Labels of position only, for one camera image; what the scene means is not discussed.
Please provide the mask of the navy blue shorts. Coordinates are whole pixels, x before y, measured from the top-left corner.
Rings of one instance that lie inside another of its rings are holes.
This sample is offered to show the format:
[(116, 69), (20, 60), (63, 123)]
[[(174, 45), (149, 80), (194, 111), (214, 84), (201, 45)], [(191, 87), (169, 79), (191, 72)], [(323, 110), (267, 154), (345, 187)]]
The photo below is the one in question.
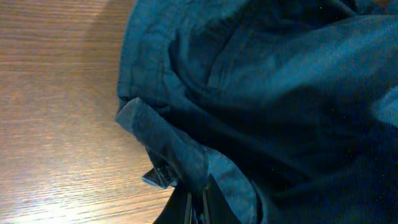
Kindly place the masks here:
[(396, 1), (138, 1), (118, 98), (190, 223), (397, 222)]

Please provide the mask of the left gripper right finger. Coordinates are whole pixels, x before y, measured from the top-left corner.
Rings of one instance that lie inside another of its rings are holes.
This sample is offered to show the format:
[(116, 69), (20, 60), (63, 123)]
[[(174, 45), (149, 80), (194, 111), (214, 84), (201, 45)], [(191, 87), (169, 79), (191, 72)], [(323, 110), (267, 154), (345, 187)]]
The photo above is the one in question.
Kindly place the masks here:
[(205, 224), (241, 224), (212, 175), (209, 176), (202, 199)]

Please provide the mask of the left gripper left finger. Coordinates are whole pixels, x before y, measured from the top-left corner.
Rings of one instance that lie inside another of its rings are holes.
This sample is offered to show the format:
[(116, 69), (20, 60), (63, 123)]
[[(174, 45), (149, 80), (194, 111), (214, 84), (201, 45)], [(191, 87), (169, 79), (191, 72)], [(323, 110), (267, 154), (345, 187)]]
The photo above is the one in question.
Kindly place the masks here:
[(190, 192), (178, 184), (153, 224), (190, 224)]

